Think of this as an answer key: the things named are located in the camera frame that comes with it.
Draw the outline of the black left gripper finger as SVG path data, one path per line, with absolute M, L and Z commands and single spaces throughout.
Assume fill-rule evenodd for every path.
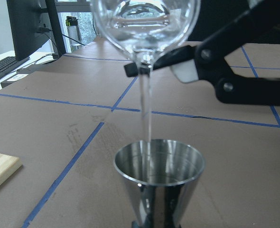
M 153 70 L 170 67 L 194 59 L 195 50 L 196 48 L 190 45 L 178 47 L 160 57 L 154 64 Z M 124 70 L 127 77 L 136 77 L 138 75 L 135 63 L 125 65 Z

